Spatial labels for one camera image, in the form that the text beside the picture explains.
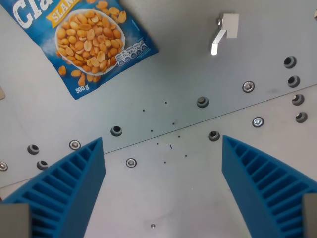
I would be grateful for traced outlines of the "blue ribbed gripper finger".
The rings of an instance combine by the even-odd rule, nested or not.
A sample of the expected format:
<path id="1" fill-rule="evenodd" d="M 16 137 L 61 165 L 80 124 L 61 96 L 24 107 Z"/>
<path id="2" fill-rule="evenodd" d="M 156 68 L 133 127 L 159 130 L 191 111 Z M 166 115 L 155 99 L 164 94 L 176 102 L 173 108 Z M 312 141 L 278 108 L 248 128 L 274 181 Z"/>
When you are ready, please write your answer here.
<path id="1" fill-rule="evenodd" d="M 33 177 L 4 204 L 28 204 L 33 238 L 82 238 L 106 174 L 98 138 Z"/>
<path id="2" fill-rule="evenodd" d="M 315 180 L 226 135 L 221 171 L 251 237 L 304 237 L 302 197 L 316 192 Z"/>

